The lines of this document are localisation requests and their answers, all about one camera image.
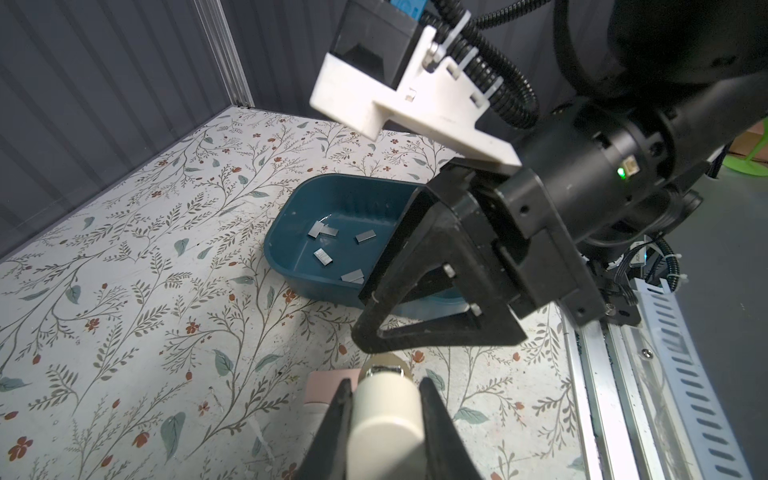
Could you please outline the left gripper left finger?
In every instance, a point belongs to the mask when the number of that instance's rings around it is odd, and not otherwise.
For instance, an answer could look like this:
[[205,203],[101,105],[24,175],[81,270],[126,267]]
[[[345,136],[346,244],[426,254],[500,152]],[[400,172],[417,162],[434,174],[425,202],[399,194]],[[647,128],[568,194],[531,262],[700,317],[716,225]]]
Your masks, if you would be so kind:
[[296,471],[295,479],[346,479],[347,443],[353,412],[350,379],[343,379]]

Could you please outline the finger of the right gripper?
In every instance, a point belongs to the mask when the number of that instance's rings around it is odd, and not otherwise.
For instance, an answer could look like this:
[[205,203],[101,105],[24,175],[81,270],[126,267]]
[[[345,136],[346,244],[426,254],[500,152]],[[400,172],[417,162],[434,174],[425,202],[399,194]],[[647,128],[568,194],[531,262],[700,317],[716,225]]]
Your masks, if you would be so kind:
[[[434,270],[460,292],[469,309],[384,329],[382,325],[392,309]],[[513,293],[493,253],[478,249],[450,221],[425,222],[416,228],[383,274],[352,328],[352,339],[366,353],[428,346],[517,345],[527,335],[510,309]]]
[[456,294],[456,188],[425,185],[409,198],[395,229],[365,281],[363,303],[393,298],[407,303],[424,297]]

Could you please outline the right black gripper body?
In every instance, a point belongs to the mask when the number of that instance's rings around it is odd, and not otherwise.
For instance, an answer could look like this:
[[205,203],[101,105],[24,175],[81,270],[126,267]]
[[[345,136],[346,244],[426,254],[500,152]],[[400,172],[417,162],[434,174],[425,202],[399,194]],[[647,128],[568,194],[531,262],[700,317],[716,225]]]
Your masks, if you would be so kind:
[[557,303],[578,326],[605,301],[539,177],[521,166],[455,158],[426,184],[458,218],[518,319]]

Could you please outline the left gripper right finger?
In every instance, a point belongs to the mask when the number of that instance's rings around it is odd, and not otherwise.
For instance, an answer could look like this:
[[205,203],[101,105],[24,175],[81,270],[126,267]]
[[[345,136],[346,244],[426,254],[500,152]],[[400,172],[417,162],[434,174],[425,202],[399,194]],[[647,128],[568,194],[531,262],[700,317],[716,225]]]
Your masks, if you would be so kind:
[[479,480],[464,443],[458,434],[435,383],[425,378],[419,384],[425,432],[427,479]]

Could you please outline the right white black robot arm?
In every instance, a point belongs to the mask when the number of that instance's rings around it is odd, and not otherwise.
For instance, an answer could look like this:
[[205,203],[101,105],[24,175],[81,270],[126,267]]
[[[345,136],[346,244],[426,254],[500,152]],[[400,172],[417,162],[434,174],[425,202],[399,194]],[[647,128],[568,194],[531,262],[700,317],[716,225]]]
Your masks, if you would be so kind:
[[708,158],[767,114],[763,1],[618,1],[622,74],[590,80],[554,7],[559,68],[577,97],[516,145],[521,165],[455,158],[412,196],[364,284],[367,353],[522,343],[550,303],[602,317],[598,268],[700,204]]

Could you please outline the pink small stapler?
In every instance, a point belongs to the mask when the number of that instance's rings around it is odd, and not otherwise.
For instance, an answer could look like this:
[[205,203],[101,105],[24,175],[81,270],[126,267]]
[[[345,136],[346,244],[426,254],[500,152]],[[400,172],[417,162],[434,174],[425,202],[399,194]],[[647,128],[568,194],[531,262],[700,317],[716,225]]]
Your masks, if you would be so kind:
[[350,381],[352,392],[356,390],[360,373],[360,369],[311,372],[305,384],[304,410],[309,413],[325,412],[344,380]]

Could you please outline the teal plastic tray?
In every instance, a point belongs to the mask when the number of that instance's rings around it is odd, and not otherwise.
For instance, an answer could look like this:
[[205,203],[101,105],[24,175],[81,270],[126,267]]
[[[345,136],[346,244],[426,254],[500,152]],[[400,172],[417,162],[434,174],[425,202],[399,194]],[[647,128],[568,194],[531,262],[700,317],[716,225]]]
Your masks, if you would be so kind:
[[301,183],[273,221],[264,256],[298,295],[361,309],[362,285],[419,185],[391,179],[324,174]]

